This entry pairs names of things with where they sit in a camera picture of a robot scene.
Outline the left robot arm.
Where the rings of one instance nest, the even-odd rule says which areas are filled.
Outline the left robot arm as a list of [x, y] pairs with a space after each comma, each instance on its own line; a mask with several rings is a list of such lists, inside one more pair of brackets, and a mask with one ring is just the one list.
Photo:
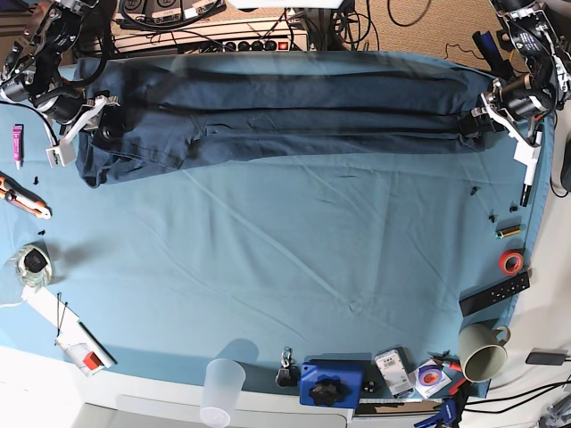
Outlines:
[[459, 120], [459, 132], [473, 136], [507, 130], [519, 142], [539, 144], [539, 127], [570, 99], [570, 45], [552, 24], [556, 13], [540, 1], [492, 1], [491, 5], [527, 72], [516, 76], [493, 42], [476, 45], [498, 77]]

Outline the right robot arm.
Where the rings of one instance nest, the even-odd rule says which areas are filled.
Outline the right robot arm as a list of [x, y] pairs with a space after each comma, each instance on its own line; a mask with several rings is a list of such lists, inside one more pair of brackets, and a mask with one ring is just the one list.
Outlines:
[[[92, 14], [102, 21], [99, 62], [89, 76], [68, 80], [59, 71], [62, 57], [79, 41]], [[4, 61], [1, 103], [35, 112], [53, 147], [68, 143], [80, 132], [118, 139], [126, 132], [119, 98], [107, 91], [87, 95], [111, 58], [111, 19], [98, 1], [40, 2]]]

